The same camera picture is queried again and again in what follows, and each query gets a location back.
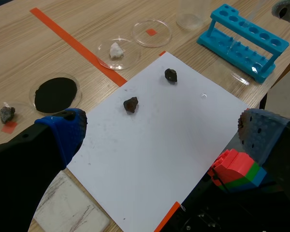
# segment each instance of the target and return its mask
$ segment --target brown rock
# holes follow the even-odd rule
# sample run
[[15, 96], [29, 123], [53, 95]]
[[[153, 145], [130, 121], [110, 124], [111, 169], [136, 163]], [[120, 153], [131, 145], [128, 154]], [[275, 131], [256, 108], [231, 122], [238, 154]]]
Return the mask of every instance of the brown rock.
[[134, 113], [135, 108], [139, 101], [137, 100], [137, 97], [130, 98], [129, 100], [124, 101], [124, 107], [126, 111]]

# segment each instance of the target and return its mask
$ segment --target red lego brick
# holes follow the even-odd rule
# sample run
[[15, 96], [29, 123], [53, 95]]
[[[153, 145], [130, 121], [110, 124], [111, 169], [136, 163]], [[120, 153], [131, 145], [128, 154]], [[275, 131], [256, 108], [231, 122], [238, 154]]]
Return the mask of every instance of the red lego brick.
[[212, 168], [214, 168], [221, 181], [226, 184], [245, 177], [253, 163], [253, 159], [248, 154], [243, 152], [238, 153], [234, 149], [231, 151], [227, 150], [213, 163], [208, 174], [212, 177], [215, 185], [220, 186], [220, 181], [213, 178], [214, 172]]

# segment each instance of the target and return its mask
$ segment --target dark rock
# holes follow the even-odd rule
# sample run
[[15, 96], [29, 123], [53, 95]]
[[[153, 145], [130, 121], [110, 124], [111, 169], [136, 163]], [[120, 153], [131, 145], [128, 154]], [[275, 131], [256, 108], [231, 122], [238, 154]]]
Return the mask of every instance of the dark rock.
[[126, 111], [134, 113], [138, 103], [139, 101], [137, 100], [137, 97], [133, 97], [129, 100], [124, 101], [124, 107]]
[[164, 76], [168, 81], [177, 82], [177, 74], [173, 69], [167, 69], [164, 72]]
[[0, 119], [2, 123], [7, 123], [11, 121], [14, 117], [15, 108], [14, 107], [3, 107], [0, 109]]

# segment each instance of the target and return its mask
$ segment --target petri dish with black powder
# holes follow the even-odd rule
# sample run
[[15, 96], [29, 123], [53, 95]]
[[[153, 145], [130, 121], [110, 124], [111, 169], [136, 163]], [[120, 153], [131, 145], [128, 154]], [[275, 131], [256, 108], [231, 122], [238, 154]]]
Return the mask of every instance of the petri dish with black powder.
[[78, 81], [67, 73], [52, 73], [31, 88], [29, 100], [33, 107], [44, 115], [75, 108], [82, 98]]

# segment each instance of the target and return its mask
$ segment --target gray rock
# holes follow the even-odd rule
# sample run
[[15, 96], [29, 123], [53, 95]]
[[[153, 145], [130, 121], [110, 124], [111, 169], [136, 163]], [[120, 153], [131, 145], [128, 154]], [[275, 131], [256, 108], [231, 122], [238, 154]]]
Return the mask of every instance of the gray rock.
[[15, 108], [14, 107], [3, 107], [0, 109], [0, 119], [3, 124], [11, 121], [14, 117]]

